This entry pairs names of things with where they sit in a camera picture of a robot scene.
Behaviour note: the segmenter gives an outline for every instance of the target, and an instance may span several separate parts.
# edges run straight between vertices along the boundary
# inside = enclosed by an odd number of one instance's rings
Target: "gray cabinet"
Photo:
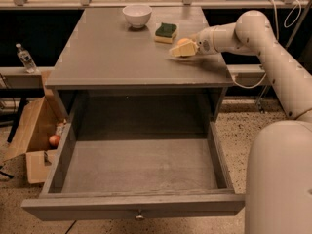
[[[86,9],[47,83],[68,124],[24,209],[43,220],[141,220],[244,207],[215,129],[232,85],[226,65],[221,55],[170,58],[171,45],[152,39],[161,22],[176,23],[178,38],[208,26],[196,7],[153,8],[142,30],[120,8]]]

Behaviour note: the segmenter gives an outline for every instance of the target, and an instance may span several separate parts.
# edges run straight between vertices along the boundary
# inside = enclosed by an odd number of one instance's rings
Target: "cable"
[[[303,13],[301,14],[299,20],[298,20],[298,23],[296,24],[293,32],[292,32],[292,35],[291,37],[289,38],[289,41],[287,42],[287,44],[285,45],[285,49],[287,50],[288,47],[291,45],[291,43],[293,42],[293,38],[295,37],[296,33],[298,32],[298,30],[300,29],[303,21],[305,20],[306,16],[308,15],[309,11],[310,11],[310,8],[311,8],[311,5],[312,5],[312,0],[309,0],[308,1],[308,4],[307,6],[305,7]]]
[[[287,15],[285,21],[284,21],[284,28],[289,28],[291,26],[293,26],[293,24],[298,20],[298,18],[300,17],[300,14],[301,14],[301,9],[302,9],[302,6],[301,6],[301,3],[299,0],[295,0],[297,2],[297,5],[295,5],[292,10],[290,11],[290,13]],[[286,25],[286,22],[287,20],[289,19],[290,15],[292,14],[292,12],[294,11],[294,9],[296,9],[296,7],[299,5],[299,12],[298,12],[298,15],[296,16],[295,20],[289,24],[289,25]]]
[[[77,220],[74,220],[73,223],[69,226],[68,230],[65,232],[65,234],[68,234],[72,227],[74,227]]]
[[[0,73],[0,77],[1,77],[1,79],[2,79],[2,81],[3,81],[3,84],[6,86],[6,89],[9,90],[10,88],[9,88],[9,86],[8,86],[8,84],[7,84],[7,82],[6,82],[6,80],[4,79],[4,77],[2,76],[1,73]],[[13,113],[16,113],[16,110],[17,110],[17,103],[16,103],[16,101],[15,101],[15,99],[14,99],[13,97],[12,97],[12,101],[13,101],[13,104],[14,104]]]
[[[269,0],[269,1],[273,4],[273,7],[274,7],[274,18],[275,18],[275,26],[276,26],[276,39],[279,40],[280,32],[279,32],[279,21],[278,21],[278,18],[277,18],[276,4],[275,4],[274,0]]]
[[[6,177],[8,177],[9,179],[14,178],[14,176],[13,176],[13,175],[9,175],[9,174],[4,173],[4,172],[2,172],[2,171],[0,171],[0,175],[2,175],[2,176],[6,176]]]
[[[239,86],[239,87],[241,87],[241,88],[243,88],[243,89],[254,89],[255,87],[257,87],[257,86],[259,86],[260,84],[261,84],[261,82],[263,82],[263,80],[265,79],[265,77],[266,77],[266,73],[262,76],[262,78],[260,79],[260,81],[259,82],[257,82],[256,84],[254,84],[254,85],[252,85],[252,86],[250,86],[250,87],[248,87],[248,86],[244,86],[244,85],[242,85],[242,84],[239,84],[239,83],[237,83],[236,81],[235,81],[235,78],[232,76],[232,80],[233,80],[233,82],[234,82],[234,84],[235,85],[237,85],[237,86]]]

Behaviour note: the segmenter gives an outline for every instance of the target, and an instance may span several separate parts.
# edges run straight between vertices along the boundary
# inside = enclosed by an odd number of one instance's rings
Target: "white bowl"
[[[148,5],[128,5],[123,9],[127,22],[134,28],[144,27],[152,14]]]

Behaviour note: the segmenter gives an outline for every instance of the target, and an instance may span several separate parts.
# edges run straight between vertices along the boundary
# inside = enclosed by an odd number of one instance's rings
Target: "orange ball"
[[[58,136],[58,135],[52,135],[52,136],[49,137],[49,144],[53,148],[57,148],[58,147],[59,141],[60,141],[60,136]]]

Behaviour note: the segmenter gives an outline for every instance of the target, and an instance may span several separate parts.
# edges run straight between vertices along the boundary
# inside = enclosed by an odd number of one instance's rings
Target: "green sponge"
[[[177,34],[177,26],[170,23],[162,23],[155,32],[155,42],[173,43]]]

